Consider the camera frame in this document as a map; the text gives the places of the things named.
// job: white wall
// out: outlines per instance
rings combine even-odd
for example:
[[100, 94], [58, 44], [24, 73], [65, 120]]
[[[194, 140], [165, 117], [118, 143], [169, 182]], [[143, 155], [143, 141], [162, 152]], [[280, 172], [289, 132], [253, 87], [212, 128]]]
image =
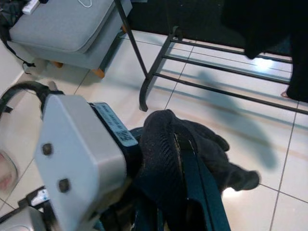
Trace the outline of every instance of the white wall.
[[22, 62], [0, 41], [0, 95], [23, 74]]

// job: black cloth hanging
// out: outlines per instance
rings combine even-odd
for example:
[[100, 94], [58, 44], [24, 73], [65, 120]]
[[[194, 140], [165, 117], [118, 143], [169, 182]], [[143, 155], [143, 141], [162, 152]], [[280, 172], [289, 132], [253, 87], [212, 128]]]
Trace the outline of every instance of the black cloth hanging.
[[308, 14], [301, 0], [225, 0], [222, 23], [245, 38], [253, 59], [290, 37], [293, 73], [287, 95], [308, 102]]

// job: black glove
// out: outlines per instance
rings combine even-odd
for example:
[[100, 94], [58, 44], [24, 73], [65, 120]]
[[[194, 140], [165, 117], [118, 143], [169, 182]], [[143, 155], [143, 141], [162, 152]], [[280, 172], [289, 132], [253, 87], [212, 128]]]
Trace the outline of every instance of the black glove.
[[134, 185], [163, 211], [171, 230], [183, 230], [186, 210], [186, 188], [175, 135], [190, 141], [212, 173], [220, 193], [227, 187], [238, 191], [258, 186], [258, 174], [231, 164], [225, 154], [230, 148], [228, 143], [212, 130], [180, 120], [170, 110], [152, 113], [140, 138], [143, 163]]

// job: screw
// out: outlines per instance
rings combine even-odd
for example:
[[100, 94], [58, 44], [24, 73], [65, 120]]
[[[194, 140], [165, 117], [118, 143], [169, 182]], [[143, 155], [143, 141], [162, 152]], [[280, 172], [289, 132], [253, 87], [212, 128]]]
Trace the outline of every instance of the screw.
[[52, 145], [51, 145], [51, 143], [44, 144], [42, 149], [43, 149], [43, 154], [44, 155], [51, 155], [52, 154]]
[[63, 179], [59, 181], [59, 190], [62, 193], [66, 193], [70, 190], [70, 183], [68, 179]]

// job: black cable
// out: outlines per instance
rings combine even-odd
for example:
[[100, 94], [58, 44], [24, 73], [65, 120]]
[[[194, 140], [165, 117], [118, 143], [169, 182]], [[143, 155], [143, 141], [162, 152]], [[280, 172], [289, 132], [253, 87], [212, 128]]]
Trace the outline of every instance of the black cable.
[[32, 90], [36, 93], [37, 97], [41, 101], [41, 111], [43, 113], [45, 101], [49, 94], [64, 94], [62, 91], [50, 90], [49, 87], [35, 82], [35, 81], [25, 81], [17, 83], [10, 87], [0, 99], [0, 118], [2, 113], [6, 112], [8, 102], [22, 90]]

